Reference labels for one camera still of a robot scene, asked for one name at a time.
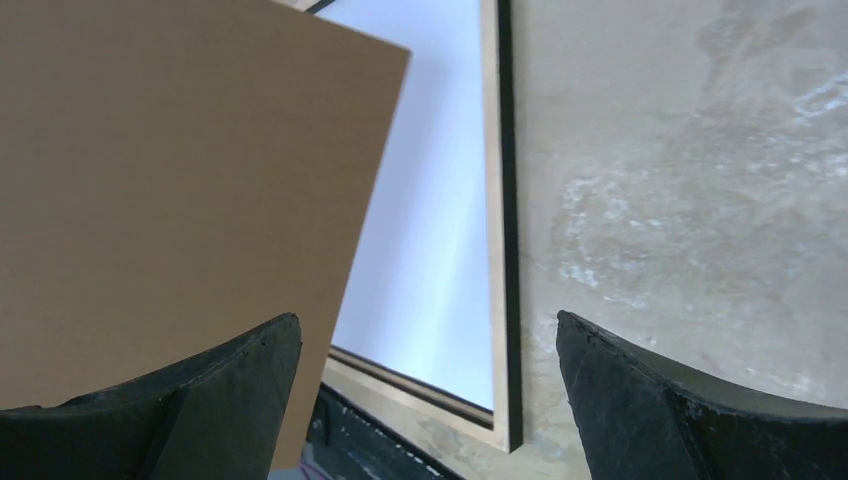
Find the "concrete wall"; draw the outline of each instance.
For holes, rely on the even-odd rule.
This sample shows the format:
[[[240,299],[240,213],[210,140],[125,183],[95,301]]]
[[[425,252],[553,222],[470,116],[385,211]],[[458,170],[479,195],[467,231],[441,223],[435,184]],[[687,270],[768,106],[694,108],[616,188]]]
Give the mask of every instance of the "concrete wall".
[[[469,479],[588,479],[565,308],[728,380],[848,407],[848,3],[514,0],[527,445],[350,385]]]

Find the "wooden frame edge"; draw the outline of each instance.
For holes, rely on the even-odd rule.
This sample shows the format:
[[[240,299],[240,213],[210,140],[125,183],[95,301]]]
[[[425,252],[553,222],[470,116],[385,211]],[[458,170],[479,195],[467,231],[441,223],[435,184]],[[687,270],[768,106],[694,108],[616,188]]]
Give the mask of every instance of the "wooden frame edge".
[[[314,14],[333,1],[287,3]],[[478,418],[491,415],[492,428],[438,406],[439,402],[449,401],[439,398],[438,392],[429,392],[429,400],[424,400],[420,392],[414,395],[381,380],[380,377],[393,375],[388,370],[375,374],[365,371],[361,364],[354,368],[351,365],[357,365],[355,359],[345,357],[345,352],[336,348],[329,352],[324,381],[334,388],[337,382],[333,376],[339,375],[510,453],[524,442],[511,5],[510,0],[480,0],[480,6],[494,411],[466,413]]]

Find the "white screen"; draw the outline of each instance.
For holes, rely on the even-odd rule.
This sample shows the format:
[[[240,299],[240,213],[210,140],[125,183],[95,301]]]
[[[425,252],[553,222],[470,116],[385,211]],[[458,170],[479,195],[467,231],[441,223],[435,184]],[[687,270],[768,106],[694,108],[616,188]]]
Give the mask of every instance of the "white screen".
[[[333,345],[492,410],[480,3],[318,16],[412,51]]]

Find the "cardboard sheet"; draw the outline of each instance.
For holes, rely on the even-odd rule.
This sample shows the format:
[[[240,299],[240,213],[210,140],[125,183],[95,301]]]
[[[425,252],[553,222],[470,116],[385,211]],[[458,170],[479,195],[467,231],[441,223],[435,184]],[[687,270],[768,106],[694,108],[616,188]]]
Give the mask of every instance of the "cardboard sheet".
[[[292,311],[295,465],[407,58],[269,0],[0,2],[0,408]]]

